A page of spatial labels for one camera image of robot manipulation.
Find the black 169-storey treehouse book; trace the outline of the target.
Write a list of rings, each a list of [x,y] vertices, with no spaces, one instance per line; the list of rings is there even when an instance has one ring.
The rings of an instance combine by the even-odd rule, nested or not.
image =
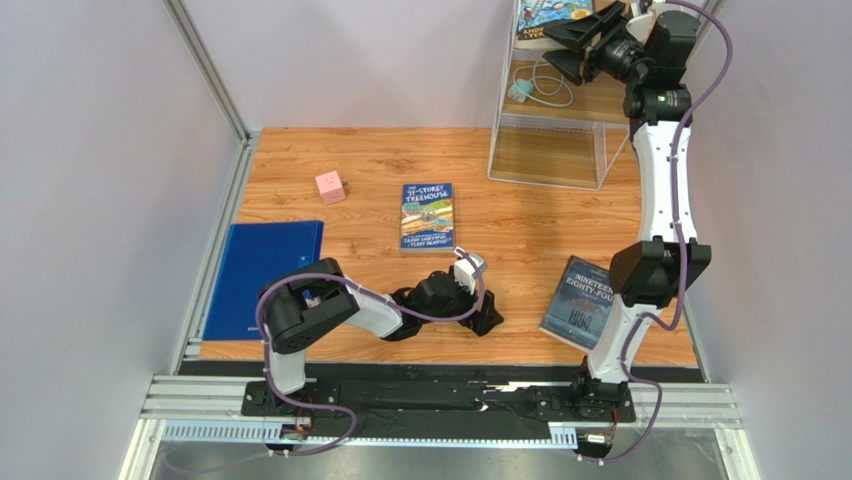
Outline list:
[[[518,3],[516,39],[536,40],[545,26],[560,21],[580,20],[594,12],[592,0],[536,0]]]

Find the three days to see book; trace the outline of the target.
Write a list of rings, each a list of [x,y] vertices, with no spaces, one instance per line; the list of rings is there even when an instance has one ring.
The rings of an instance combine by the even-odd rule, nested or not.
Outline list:
[[[542,37],[528,40],[516,39],[513,48],[517,50],[558,50],[563,49],[564,46],[555,40]]]

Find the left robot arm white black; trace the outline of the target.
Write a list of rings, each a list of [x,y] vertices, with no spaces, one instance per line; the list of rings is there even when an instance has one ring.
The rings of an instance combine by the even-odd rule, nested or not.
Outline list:
[[[490,333],[504,317],[484,285],[486,262],[476,254],[457,256],[447,270],[391,294],[355,282],[333,258],[265,285],[258,294],[255,323],[270,389],[279,397],[301,390],[308,347],[341,325],[390,342],[412,338],[428,323],[457,323],[477,336]]]

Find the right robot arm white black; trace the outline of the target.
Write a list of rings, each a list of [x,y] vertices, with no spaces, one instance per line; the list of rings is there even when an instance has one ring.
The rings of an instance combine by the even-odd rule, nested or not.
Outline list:
[[[613,307],[578,381],[596,399],[625,389],[648,327],[711,260],[690,216],[687,150],[699,103],[682,82],[701,22],[694,5],[661,12],[656,5],[646,1],[644,13],[631,16],[615,1],[543,30],[559,45],[543,57],[567,80],[581,86],[606,74],[623,83],[623,112],[640,171],[638,240],[612,258]]]

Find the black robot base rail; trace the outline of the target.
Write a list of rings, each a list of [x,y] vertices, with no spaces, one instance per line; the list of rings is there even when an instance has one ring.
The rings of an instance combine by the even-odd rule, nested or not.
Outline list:
[[[292,399],[331,404],[310,411],[278,399],[265,381],[250,381],[245,417],[280,417],[281,433],[302,426],[311,438],[548,440],[549,425],[583,428],[630,425],[630,399],[615,412],[583,407],[572,388],[575,366],[310,363],[305,386]]]

